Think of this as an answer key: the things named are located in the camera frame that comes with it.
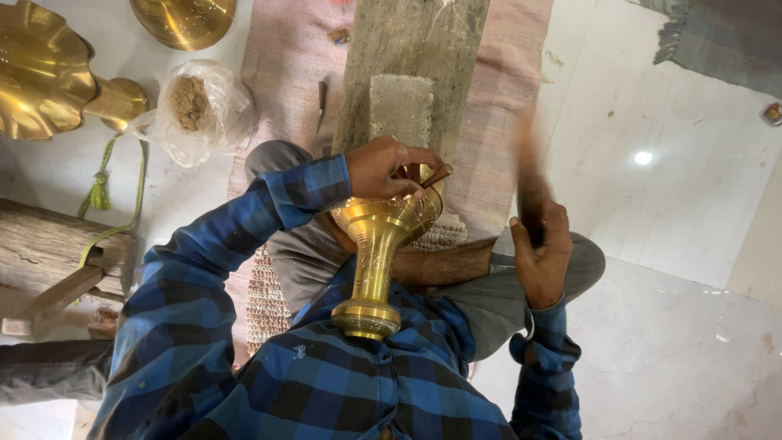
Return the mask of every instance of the grey cloth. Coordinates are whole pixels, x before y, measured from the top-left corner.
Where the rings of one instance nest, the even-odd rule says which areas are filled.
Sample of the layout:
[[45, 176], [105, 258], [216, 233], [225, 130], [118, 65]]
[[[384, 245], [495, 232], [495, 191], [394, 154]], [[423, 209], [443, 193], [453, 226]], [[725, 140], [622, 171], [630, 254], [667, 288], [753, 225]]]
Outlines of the grey cloth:
[[[251, 182], [264, 171], [281, 171], [309, 160], [309, 153], [290, 142], [264, 142], [247, 157], [247, 180]], [[316, 219], [287, 233], [275, 233], [268, 241], [271, 265], [291, 312], [298, 312], [327, 286], [350, 256], [330, 232], [328, 220]], [[576, 233], [571, 237], [573, 256], [565, 274], [567, 301], [592, 287], [605, 270], [605, 256], [595, 243]], [[444, 287], [432, 295], [449, 298], [467, 316], [475, 338], [476, 361], [492, 355], [528, 323], [525, 316], [529, 317], [529, 309], [516, 279], [512, 249], [510, 229], [506, 228], [493, 249], [489, 275]]]
[[646, 3], [673, 18], [659, 32], [655, 64], [671, 60], [685, 69], [782, 99], [780, 0]]
[[0, 345], [0, 406], [101, 400], [113, 351], [102, 340]]

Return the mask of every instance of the engraved brass vase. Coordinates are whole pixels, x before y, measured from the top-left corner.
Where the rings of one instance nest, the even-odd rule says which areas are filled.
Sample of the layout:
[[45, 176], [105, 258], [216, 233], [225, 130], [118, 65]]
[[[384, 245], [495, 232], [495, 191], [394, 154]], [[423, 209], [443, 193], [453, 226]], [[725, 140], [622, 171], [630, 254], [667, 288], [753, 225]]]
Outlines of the engraved brass vase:
[[157, 41], [193, 51], [225, 36], [234, 21], [236, 0], [131, 0], [131, 8]]
[[[432, 174], [421, 166], [422, 180]], [[332, 322], [346, 336], [378, 341], [399, 331], [402, 320], [388, 303], [391, 266], [396, 250], [423, 236], [443, 212], [443, 183], [427, 188], [420, 200], [351, 198], [332, 210], [337, 225], [356, 242], [353, 296], [332, 311]]]
[[60, 15], [28, 0], [0, 5], [0, 132], [48, 141], [82, 126], [84, 114], [123, 132], [155, 107], [138, 83], [92, 74], [94, 55]]

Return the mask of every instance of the knee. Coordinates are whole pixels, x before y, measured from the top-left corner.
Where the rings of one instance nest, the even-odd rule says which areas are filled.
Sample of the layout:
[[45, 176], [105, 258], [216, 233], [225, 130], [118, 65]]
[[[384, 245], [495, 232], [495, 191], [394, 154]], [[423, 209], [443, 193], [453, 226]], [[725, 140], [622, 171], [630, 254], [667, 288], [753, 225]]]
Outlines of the knee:
[[266, 141], [255, 147], [245, 159], [245, 175], [251, 183], [266, 171], [284, 171], [312, 160], [300, 146], [282, 140]]
[[573, 240], [573, 254], [570, 258], [567, 276], [572, 277], [565, 296], [568, 302], [594, 286], [605, 273], [605, 254], [592, 240], [577, 233], [570, 233]]

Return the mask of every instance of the green tassel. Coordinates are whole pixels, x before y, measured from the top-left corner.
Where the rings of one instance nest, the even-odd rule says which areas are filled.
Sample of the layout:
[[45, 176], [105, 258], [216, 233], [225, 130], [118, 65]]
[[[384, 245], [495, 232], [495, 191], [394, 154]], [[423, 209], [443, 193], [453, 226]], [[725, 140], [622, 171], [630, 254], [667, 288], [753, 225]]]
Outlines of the green tassel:
[[81, 206], [79, 207], [79, 211], [77, 213], [78, 218], [84, 218], [84, 215], [87, 214], [87, 209], [90, 208], [90, 205], [97, 207], [101, 211], [111, 209], [109, 194], [106, 193], [106, 182], [109, 180], [109, 176], [107, 176], [103, 170], [106, 169], [106, 162], [108, 162], [109, 157], [111, 157], [111, 151], [114, 149], [114, 142], [120, 136], [122, 136], [122, 133], [115, 135], [113, 138], [111, 138], [109, 143], [106, 144], [106, 148], [103, 150], [103, 161], [101, 162], [100, 169], [95, 174], [95, 181], [92, 183], [90, 192], [87, 193], [84, 201], [81, 202]]
[[108, 179], [109, 176], [103, 173], [96, 174], [95, 183], [92, 184], [90, 189], [90, 204], [101, 211], [111, 209], [111, 202], [109, 202], [109, 196], [106, 194], [106, 180]]

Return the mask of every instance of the wavy brass bowl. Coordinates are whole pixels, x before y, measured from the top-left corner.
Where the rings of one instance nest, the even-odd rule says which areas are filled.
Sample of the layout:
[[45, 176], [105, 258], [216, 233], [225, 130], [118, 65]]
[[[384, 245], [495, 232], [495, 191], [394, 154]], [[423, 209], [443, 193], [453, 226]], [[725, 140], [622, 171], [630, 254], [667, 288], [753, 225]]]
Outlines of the wavy brass bowl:
[[234, 21], [236, 0], [131, 0], [131, 8], [157, 41], [193, 51], [225, 36]]
[[0, 132], [48, 141], [99, 116], [122, 132], [155, 102], [139, 84], [93, 75], [90, 44], [64, 18], [28, 0], [0, 5]]
[[[421, 180], [432, 170], [421, 166]], [[356, 275], [351, 299], [332, 311], [332, 322], [346, 336], [378, 341], [399, 331], [402, 319], [388, 304], [391, 267], [396, 250], [423, 236], [443, 212], [443, 183], [427, 188], [424, 197], [392, 200], [351, 198], [332, 217], [356, 242]]]

